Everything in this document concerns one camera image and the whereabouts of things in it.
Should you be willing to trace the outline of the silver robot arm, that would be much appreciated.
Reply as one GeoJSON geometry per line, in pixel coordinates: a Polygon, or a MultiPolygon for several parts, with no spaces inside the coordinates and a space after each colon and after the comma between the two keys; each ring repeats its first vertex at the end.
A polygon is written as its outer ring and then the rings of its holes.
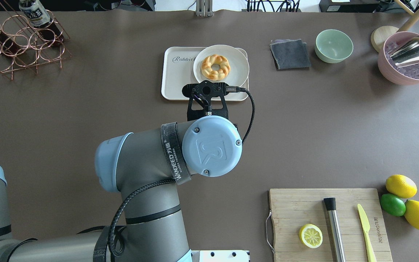
{"type": "Polygon", "coordinates": [[[0,262],[191,262],[176,186],[229,173],[242,145],[235,124],[215,115],[103,141],[96,173],[122,204],[109,226],[49,241],[13,238],[0,166],[0,262]]]}

